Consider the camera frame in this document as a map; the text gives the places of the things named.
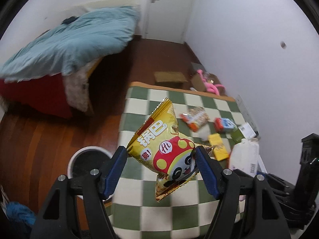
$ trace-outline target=power outlet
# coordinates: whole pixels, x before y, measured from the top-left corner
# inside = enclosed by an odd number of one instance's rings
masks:
[[[257,126],[256,122],[254,121],[253,117],[251,116],[251,114],[249,113],[243,99],[240,97],[240,95],[238,95],[235,98],[235,100],[237,102],[238,108],[239,108],[242,116],[244,117],[244,120],[249,123],[249,125],[252,127],[252,129],[257,134],[257,138],[260,139],[261,135],[260,135],[258,126]]]

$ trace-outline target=snack package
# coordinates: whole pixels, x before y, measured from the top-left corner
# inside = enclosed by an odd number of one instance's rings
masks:
[[[235,123],[227,118],[216,118],[214,122],[216,132],[231,132],[235,127]]]
[[[166,98],[132,137],[127,152],[158,173],[155,198],[160,201],[198,173],[192,152],[196,146],[178,132],[173,104]],[[212,148],[204,148],[210,155]]]
[[[211,145],[215,146],[213,152],[217,161],[221,161],[229,157],[229,154],[226,150],[223,140],[221,139],[220,134],[216,133],[216,134],[209,135],[208,141]]]
[[[243,138],[245,139],[252,139],[256,136],[255,131],[249,125],[248,122],[239,126],[238,128],[234,128],[232,133],[230,134],[232,139],[236,144],[240,143]]]
[[[180,116],[193,132],[197,132],[209,121],[209,117],[203,107],[189,109],[187,113],[182,113]]]

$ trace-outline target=door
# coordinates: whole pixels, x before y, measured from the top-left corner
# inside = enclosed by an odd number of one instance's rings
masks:
[[[184,42],[193,0],[151,0],[145,37]]]

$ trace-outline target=light blue comforter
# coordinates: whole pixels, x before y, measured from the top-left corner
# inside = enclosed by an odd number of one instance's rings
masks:
[[[0,78],[21,81],[69,75],[94,59],[121,52],[132,40],[139,13],[103,8],[60,25],[30,42],[0,67]]]

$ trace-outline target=checkered rug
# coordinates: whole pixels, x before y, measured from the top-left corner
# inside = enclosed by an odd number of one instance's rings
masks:
[[[187,92],[189,93],[160,90],[156,87],[129,88],[120,124],[119,145],[127,146],[134,133],[166,97],[173,102],[177,118],[189,107],[204,107],[210,121],[203,129],[210,134],[216,133],[213,126],[216,117],[232,119],[237,125],[245,122],[234,99],[216,99],[207,93],[196,95],[191,94],[191,91]],[[190,131],[181,119],[178,119],[178,124],[181,133],[190,140],[203,144],[199,134]],[[230,152],[234,146],[233,140],[229,135],[221,136]],[[218,201],[208,194],[200,173],[160,202],[155,201],[156,176],[156,173],[134,158],[127,160],[111,206],[110,219],[117,235],[122,239],[186,239],[204,235],[213,219]],[[243,210],[244,202],[240,202],[236,221],[240,219]]]

